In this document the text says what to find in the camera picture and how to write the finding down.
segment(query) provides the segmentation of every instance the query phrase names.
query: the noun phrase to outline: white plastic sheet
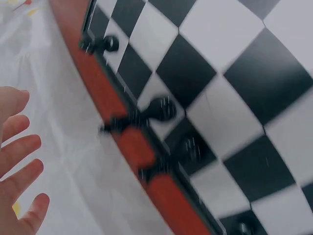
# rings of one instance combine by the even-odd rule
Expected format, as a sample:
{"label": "white plastic sheet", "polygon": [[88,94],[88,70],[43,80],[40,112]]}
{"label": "white plastic sheet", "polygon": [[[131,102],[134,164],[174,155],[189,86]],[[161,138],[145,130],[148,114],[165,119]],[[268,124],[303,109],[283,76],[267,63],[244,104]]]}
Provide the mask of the white plastic sheet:
{"label": "white plastic sheet", "polygon": [[173,234],[130,171],[110,136],[63,42],[46,0],[0,0],[0,86],[31,93],[26,114],[39,134],[39,179],[21,196],[23,214],[40,192],[50,207],[40,235]]}

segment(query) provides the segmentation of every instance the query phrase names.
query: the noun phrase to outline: open palm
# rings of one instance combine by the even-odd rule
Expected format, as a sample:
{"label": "open palm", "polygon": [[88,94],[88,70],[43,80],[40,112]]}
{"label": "open palm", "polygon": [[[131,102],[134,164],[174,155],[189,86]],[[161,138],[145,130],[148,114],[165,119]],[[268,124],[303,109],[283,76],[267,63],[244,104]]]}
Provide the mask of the open palm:
{"label": "open palm", "polygon": [[20,171],[2,179],[26,156],[41,146],[38,135],[22,137],[6,146],[3,142],[29,127],[29,120],[18,115],[29,101],[27,91],[11,87],[0,87],[0,234],[34,235],[40,228],[49,205],[49,197],[39,194],[29,211],[17,219],[12,205],[19,196],[37,179],[44,169],[43,163],[35,159]]}

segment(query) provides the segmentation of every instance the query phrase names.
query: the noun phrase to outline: black pawn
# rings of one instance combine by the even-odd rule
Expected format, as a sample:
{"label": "black pawn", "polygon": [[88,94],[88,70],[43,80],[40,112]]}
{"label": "black pawn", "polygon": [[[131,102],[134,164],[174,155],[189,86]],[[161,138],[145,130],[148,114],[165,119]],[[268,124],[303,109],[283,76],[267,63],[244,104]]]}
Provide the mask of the black pawn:
{"label": "black pawn", "polygon": [[158,121],[169,121],[176,117],[177,110],[175,103],[168,97],[156,97],[149,106],[142,112],[134,111],[122,117],[112,117],[109,123],[100,126],[100,133],[109,133],[111,131],[122,132],[128,126],[141,128],[149,126],[149,119]]}
{"label": "black pawn", "polygon": [[149,106],[141,113],[144,119],[155,119],[158,121],[170,121],[176,117],[175,103],[169,96],[156,97],[151,100]]}
{"label": "black pawn", "polygon": [[251,221],[239,222],[230,235],[255,235],[255,227]]}
{"label": "black pawn", "polygon": [[200,147],[194,137],[184,138],[179,142],[173,154],[167,158],[159,158],[155,164],[138,171],[141,180],[149,183],[153,177],[160,174],[168,174],[173,168],[177,168],[179,163],[197,162],[201,159]]}
{"label": "black pawn", "polygon": [[79,43],[81,50],[87,54],[92,55],[96,50],[103,53],[104,51],[118,51],[119,42],[118,38],[114,35],[108,35],[104,38],[96,38],[92,40],[89,36],[85,35]]}

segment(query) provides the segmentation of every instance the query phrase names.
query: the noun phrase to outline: red trim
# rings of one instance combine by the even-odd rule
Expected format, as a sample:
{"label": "red trim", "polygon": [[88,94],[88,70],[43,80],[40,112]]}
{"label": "red trim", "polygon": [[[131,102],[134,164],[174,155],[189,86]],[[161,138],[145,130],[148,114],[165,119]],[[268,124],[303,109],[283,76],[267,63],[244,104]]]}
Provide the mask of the red trim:
{"label": "red trim", "polygon": [[[50,5],[68,50],[80,72],[101,117],[125,113],[114,88],[107,80],[93,56],[79,48],[81,28],[89,0],[50,0]],[[154,153],[142,133],[135,129],[113,136],[125,159],[134,172],[139,166],[152,163]],[[196,212],[169,176],[155,178],[146,188],[147,194],[176,235],[210,235]]]}

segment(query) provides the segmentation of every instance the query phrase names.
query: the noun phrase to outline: checkered pattern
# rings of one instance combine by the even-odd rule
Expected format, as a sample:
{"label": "checkered pattern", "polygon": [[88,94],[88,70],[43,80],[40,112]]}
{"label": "checkered pattern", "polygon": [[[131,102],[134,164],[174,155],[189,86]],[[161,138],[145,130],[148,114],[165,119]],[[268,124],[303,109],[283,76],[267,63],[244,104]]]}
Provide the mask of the checkered pattern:
{"label": "checkered pattern", "polygon": [[193,187],[228,232],[238,219],[258,235],[313,234],[312,0],[98,0],[94,36],[143,109],[169,94],[169,123],[152,123],[173,149],[187,132],[202,160]]}

